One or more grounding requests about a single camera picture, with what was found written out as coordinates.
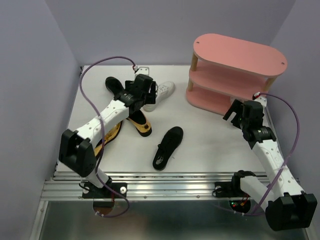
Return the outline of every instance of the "black mounting bracket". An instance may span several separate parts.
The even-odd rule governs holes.
[[[216,198],[243,198],[246,196],[244,192],[235,191],[232,187],[231,181],[216,181],[214,186],[220,187],[220,190],[215,190],[215,197]]]
[[[82,192],[82,198],[83,199],[120,199],[121,197],[112,194],[111,191],[109,191],[107,188],[98,188],[95,185],[93,185],[91,182],[85,182],[84,183],[84,188],[89,189],[88,193]],[[125,198],[127,197],[127,192],[126,193],[121,193],[120,188],[125,187],[128,189],[128,184],[126,182],[112,182],[109,184],[109,187],[115,190],[117,193],[120,195],[124,196]]]

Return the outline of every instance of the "screw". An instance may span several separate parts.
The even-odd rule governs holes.
[[[127,189],[125,186],[120,187],[120,193],[125,194],[127,192]]]
[[[82,190],[82,193],[84,193],[84,194],[89,193],[89,191],[88,191],[87,189],[83,189],[83,190]]]
[[[215,193],[216,193],[216,192],[217,192],[217,193],[221,193],[221,190],[220,190],[220,191],[218,190],[218,189],[221,189],[221,188],[222,188],[221,186],[216,186],[215,189],[214,189],[215,191],[212,192],[212,196],[215,197]]]

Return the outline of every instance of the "white table surface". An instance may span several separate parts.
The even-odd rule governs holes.
[[[222,116],[190,105],[186,100],[189,67],[173,65],[150,65],[150,76],[159,84],[175,83],[175,92],[161,102],[153,112],[145,112],[151,123],[152,134],[142,137],[135,127],[125,120],[118,137],[104,150],[100,168],[104,172],[157,172],[152,162],[157,145],[165,133],[174,126],[184,131],[181,145],[171,155],[165,173],[212,173],[248,170],[265,172],[259,159],[243,139],[240,129],[224,121]],[[105,87],[109,76],[133,80],[131,66],[95,66],[83,79],[83,90],[103,110],[113,98]],[[72,131],[95,116],[91,106],[78,90],[68,128]],[[71,170],[59,162],[58,172]]]

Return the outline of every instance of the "black cable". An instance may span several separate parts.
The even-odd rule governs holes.
[[[79,182],[79,187],[90,192],[90,189],[89,189],[89,188],[81,185],[82,183],[85,183],[85,181]]]
[[[217,193],[217,192],[222,192],[223,190],[224,190],[224,189],[223,189],[222,187],[219,187],[219,188],[213,190],[212,195],[214,195],[214,194]]]

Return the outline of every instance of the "wooden post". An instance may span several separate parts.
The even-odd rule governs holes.
[[[191,66],[190,66],[190,70],[191,71],[195,71],[197,69],[197,63],[198,63],[198,58],[195,55],[195,53],[192,54],[192,60],[191,60]]]
[[[269,78],[266,80],[265,86],[264,86],[264,88],[263,88],[263,91],[264,91],[264,92],[268,92],[268,91],[269,91],[271,85],[274,83],[274,81],[276,80],[276,78],[277,78],[276,76],[275,76],[275,77],[269,77]]]
[[[195,53],[192,54],[192,60],[191,60],[191,66],[190,66],[190,70],[191,71],[195,71],[197,70],[197,64],[198,64],[198,58],[195,55]],[[194,83],[190,80],[189,78],[189,82],[188,82],[188,87],[187,90],[190,92],[192,91],[192,88],[194,87]]]
[[[190,80],[190,78],[189,78],[188,87],[187,87],[186,89],[187,89],[189,92],[191,92],[193,86],[194,86],[194,83],[193,83],[193,82]]]

